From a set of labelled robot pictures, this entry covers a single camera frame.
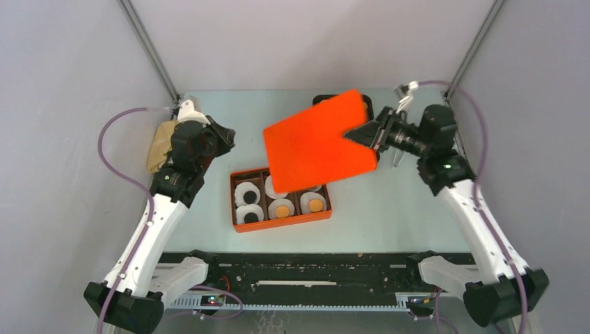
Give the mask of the black cookie tray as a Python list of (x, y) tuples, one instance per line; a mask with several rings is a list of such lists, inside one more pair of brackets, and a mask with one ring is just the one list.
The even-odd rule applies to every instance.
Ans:
[[(335, 97), (335, 95), (334, 94), (317, 95), (312, 99), (312, 105), (316, 105), (316, 104), (321, 103), (325, 100), (329, 100), (332, 97)], [(362, 102), (363, 102), (363, 108), (365, 110), (365, 113), (367, 114), (367, 119), (373, 120), (374, 119), (374, 111), (373, 111), (371, 98), (368, 97), (367, 95), (362, 94)]]

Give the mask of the metal tongs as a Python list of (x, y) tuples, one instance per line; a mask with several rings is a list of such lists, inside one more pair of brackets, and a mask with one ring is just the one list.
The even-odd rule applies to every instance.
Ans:
[(396, 150), (392, 160), (392, 167), (397, 168), (404, 158), (405, 152), (403, 150)]

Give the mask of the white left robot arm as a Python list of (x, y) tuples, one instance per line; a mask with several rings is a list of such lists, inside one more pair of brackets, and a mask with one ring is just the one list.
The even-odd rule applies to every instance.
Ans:
[(169, 120), (157, 127), (147, 156), (152, 174), (145, 211), (120, 259), (100, 283), (90, 282), (83, 296), (98, 316), (97, 333), (105, 324), (132, 333), (153, 333), (164, 310), (199, 285), (213, 289), (220, 271), (217, 257), (196, 251), (160, 276), (154, 275), (166, 242), (204, 185), (213, 160), (235, 146), (235, 131), (211, 116)]

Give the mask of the orange box lid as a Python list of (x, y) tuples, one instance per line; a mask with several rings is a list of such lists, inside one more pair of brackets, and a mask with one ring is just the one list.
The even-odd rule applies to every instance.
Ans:
[(368, 121), (362, 93), (348, 90), (266, 127), (274, 189), (299, 191), (375, 170), (375, 151), (344, 137)]

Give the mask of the orange cookie box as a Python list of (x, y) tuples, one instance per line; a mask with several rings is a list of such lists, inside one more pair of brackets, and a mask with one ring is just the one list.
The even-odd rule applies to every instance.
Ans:
[(268, 168), (230, 174), (232, 226), (236, 232), (254, 232), (320, 221), (332, 216), (325, 184), (288, 193), (273, 187)]

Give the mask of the round orange cookie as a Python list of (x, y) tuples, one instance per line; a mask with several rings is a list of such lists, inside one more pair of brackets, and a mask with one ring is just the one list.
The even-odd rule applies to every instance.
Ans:
[(276, 218), (287, 218), (291, 216), (291, 210), (286, 205), (281, 205), (275, 208)]
[(324, 209), (324, 204), (323, 202), (318, 199), (318, 198), (313, 198), (311, 199), (311, 201), (308, 203), (308, 209), (311, 212), (322, 212)]

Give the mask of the black sandwich cookie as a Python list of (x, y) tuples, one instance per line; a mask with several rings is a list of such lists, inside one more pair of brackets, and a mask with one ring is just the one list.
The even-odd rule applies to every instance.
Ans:
[(257, 204), (258, 203), (258, 194), (255, 191), (252, 190), (248, 190), (246, 191), (243, 196), (242, 196), (244, 202), (249, 205), (249, 204)]
[(244, 216), (244, 223), (256, 223), (260, 220), (259, 216), (255, 212), (248, 212)]

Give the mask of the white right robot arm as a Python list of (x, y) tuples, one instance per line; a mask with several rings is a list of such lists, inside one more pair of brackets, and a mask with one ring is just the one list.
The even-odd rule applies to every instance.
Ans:
[(494, 219), (467, 160), (455, 149), (457, 124), (443, 105), (425, 108), (420, 123), (385, 107), (377, 118), (349, 130), (345, 137), (378, 152), (395, 148), (417, 157), (422, 181), (453, 213), (475, 261), (474, 271), (426, 251), (407, 261), (404, 280), (422, 291), (433, 285), (462, 300), (482, 327), (534, 309), (548, 288), (542, 269), (532, 269), (510, 244)]

